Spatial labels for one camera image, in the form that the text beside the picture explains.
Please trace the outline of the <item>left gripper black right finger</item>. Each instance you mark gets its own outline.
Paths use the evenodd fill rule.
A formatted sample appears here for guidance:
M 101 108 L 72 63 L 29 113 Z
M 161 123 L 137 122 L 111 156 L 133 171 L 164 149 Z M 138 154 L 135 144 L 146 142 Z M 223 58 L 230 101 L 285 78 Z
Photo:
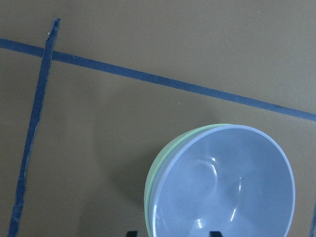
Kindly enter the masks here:
M 222 233 L 220 231 L 210 231 L 209 236 L 210 237 L 222 237 Z

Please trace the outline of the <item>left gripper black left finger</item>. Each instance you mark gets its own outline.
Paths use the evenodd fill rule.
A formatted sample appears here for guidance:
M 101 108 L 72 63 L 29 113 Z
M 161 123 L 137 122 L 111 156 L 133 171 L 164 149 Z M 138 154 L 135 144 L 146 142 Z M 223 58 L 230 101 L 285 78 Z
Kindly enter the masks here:
M 126 233 L 126 237 L 138 237 L 138 232 L 137 231 L 128 231 Z

